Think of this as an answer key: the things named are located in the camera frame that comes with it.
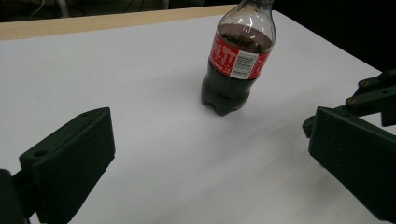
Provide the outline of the white table cover board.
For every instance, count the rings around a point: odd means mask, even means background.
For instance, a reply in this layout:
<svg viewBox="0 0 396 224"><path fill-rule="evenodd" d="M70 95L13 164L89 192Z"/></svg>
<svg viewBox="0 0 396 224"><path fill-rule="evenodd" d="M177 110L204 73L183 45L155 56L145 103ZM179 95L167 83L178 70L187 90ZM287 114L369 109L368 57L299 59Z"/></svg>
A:
<svg viewBox="0 0 396 224"><path fill-rule="evenodd" d="M0 168L83 112L116 155L72 224L386 224L308 153L303 122L376 70L281 14L247 103L201 102L217 19L5 40Z"/></svg>

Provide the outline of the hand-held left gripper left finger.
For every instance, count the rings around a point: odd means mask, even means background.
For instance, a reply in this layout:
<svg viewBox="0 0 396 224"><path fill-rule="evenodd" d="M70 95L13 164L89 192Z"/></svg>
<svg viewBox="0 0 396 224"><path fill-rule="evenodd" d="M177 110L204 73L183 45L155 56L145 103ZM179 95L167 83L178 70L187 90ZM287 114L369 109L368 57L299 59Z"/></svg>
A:
<svg viewBox="0 0 396 224"><path fill-rule="evenodd" d="M67 224L115 158L110 109L82 113L20 156L35 184L37 215L45 224Z"/></svg>

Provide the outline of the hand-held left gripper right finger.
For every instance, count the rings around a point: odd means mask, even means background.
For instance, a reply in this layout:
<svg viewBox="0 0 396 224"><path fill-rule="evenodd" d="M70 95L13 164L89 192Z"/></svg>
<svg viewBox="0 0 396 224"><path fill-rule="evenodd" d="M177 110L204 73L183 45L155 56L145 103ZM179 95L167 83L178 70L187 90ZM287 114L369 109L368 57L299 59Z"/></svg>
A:
<svg viewBox="0 0 396 224"><path fill-rule="evenodd" d="M396 135L320 107L308 151L375 217L396 223Z"/></svg>

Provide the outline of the cola bottle with red cap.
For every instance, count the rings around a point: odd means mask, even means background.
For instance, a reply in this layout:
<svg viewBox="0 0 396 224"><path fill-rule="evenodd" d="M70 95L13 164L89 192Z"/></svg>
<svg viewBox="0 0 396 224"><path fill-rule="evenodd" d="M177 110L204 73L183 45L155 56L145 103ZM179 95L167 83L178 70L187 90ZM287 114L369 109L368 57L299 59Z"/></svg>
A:
<svg viewBox="0 0 396 224"><path fill-rule="evenodd" d="M225 116L248 100L276 42L274 0L242 0L218 23L201 88L204 105Z"/></svg>

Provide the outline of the wooden table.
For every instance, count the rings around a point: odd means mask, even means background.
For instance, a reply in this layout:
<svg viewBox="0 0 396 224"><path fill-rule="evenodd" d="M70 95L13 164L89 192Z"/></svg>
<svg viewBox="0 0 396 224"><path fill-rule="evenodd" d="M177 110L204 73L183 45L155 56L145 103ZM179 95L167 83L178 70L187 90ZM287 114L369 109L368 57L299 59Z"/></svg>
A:
<svg viewBox="0 0 396 224"><path fill-rule="evenodd" d="M169 21L183 21L227 13L234 5L190 7L89 17L0 22L0 40L100 31Z"/></svg>

